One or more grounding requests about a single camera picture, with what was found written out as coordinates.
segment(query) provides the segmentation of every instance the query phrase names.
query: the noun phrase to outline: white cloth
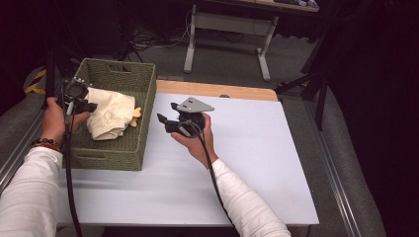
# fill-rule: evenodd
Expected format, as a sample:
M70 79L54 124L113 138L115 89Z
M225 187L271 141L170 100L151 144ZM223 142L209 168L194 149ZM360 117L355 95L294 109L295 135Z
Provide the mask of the white cloth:
M31 149L0 197L0 236L55 236L62 155ZM221 161L212 164L225 209L240 236L291 236L262 198Z
M135 98L118 92L89 88L86 98L98 108L87 119L87 128L94 140L116 139L132 120Z

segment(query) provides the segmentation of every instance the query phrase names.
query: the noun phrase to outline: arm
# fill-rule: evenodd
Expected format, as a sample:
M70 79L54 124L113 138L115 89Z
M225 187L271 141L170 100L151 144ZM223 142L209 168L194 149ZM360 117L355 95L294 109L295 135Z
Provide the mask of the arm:
M219 193L224 208L240 236L291 236L287 226L266 202L218 159L213 148L210 117L203 115L206 120L204 128L206 147ZM186 146L191 155L208 168L205 151L197 137L187 138L179 133L172 133L172 137Z
M284 222L220 159L212 163L219 194L240 236L291 236Z
M64 115L55 98L47 99L41 138L61 143ZM89 114L75 116L74 129ZM58 173L62 154L51 144L38 144L25 157L10 185L0 197L0 236L55 236L59 202Z

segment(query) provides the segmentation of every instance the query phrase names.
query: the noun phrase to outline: floor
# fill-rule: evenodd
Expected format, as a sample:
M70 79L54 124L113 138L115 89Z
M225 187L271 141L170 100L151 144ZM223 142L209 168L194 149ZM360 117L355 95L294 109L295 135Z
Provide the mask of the floor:
M221 36L214 32L200 34L190 74L183 72L187 49L184 41L174 46L151 47L142 51L140 56L144 62L156 64L157 77L160 79L274 89L280 82L292 81L303 75L299 71L315 47L315 43L307 39L274 37L266 56L272 80L265 82L255 55L255 47L262 40L244 36L239 42L232 43L225 37L238 39L240 36ZM129 56L132 60L137 58L133 53ZM38 71L35 69L29 78L33 78ZM310 229L291 227L292 235L384 236L379 213L365 184L333 93L329 91L327 95L324 130L319 132L313 124L316 103L302 101L299 92L300 89L296 88L280 98L284 100L290 130L312 191L320 224ZM30 140L29 133L37 134L33 123L41 121L42 101L42 95L28 94L22 103L0 117L0 164L3 167L0 174L10 171L7 169L12 163L19 163L19 158L27 151L23 147ZM84 236L88 237L101 236L103 231L101 226L83 227ZM150 236L144 231L141 233L139 236ZM74 235L72 227L64 227L59 229L56 236Z

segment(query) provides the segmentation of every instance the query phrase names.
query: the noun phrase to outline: table leg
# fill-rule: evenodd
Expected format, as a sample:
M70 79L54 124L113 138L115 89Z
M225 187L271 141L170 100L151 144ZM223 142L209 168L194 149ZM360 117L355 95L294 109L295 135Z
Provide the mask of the table leg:
M194 60L194 51L195 51L195 23L197 19L197 5L192 7L191 15L191 33L189 36L189 45L188 51L186 52L184 72L191 73L192 71L192 62Z
M269 74L268 65L266 63L265 54L268 50L269 43L271 42L272 36L275 31L275 27L277 26L278 17L274 17L272 19L272 25L269 27L267 34L265 35L265 44L263 48L257 48L259 64L262 70L262 76L264 81L270 81L271 75Z

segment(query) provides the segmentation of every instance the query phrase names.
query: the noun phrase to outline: wooden table edge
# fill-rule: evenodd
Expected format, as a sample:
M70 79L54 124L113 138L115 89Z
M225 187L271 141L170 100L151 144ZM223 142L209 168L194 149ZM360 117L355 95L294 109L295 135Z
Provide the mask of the wooden table edge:
M157 92L196 96L220 97L227 95L233 99L256 101L278 101L274 90L252 87L238 87L194 82L157 80Z
M299 5L293 5L293 4L287 4L287 3L276 3L274 2L274 0L238 0L238 2L255 3L259 5L265 5L265 6L270 6L270 7L282 8L282 9L298 10L302 12L316 13L320 10L319 8L313 8L313 7L308 7L308 6L299 6Z

